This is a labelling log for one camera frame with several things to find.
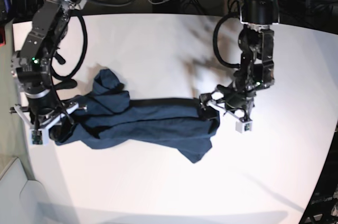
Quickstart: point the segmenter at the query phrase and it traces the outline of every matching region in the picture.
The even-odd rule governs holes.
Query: crumpled fabric
[[[220,122],[202,120],[197,99],[130,100],[129,92],[109,69],[95,77],[92,92],[76,96],[87,112],[71,114],[75,123],[64,120],[57,145],[82,141],[92,149],[104,149],[128,139],[177,148],[192,163],[198,162],[212,145]]]

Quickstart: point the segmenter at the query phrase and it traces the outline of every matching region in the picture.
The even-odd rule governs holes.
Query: red switch
[[[0,47],[6,44],[5,29],[0,27]]]

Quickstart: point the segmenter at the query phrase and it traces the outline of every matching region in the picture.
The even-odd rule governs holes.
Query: white tabletop
[[[86,16],[88,52],[75,90],[91,90],[110,68],[132,99],[195,97],[228,84],[231,73],[210,66],[218,18],[184,15]],[[14,25],[15,49],[31,23]],[[231,20],[220,50],[239,62]],[[29,146],[35,177],[62,223],[298,223],[325,162],[338,119],[338,36],[293,26],[275,30],[275,85],[258,92],[253,132],[239,134],[226,115],[213,148],[192,164],[176,149],[129,140],[106,150],[82,142]],[[82,33],[71,19],[60,54],[70,72]]]

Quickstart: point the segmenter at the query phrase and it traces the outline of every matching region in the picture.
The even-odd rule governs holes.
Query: blue object
[[[8,13],[12,7],[11,0],[4,0],[6,13]]]
[[[202,120],[197,99],[130,100],[115,74],[101,70],[93,90],[74,101],[87,104],[87,112],[75,111],[75,121],[64,120],[57,145],[82,141],[93,149],[104,149],[128,139],[177,148],[192,163],[198,162],[211,149],[219,117]]]

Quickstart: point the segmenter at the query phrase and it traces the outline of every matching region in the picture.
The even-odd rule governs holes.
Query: floor
[[[12,25],[5,28],[6,45],[0,47],[0,173],[13,156],[18,157],[28,179],[33,179],[29,157],[24,140],[22,122],[17,115],[9,114],[9,109],[18,103],[18,94],[11,75],[11,56],[13,54]]]

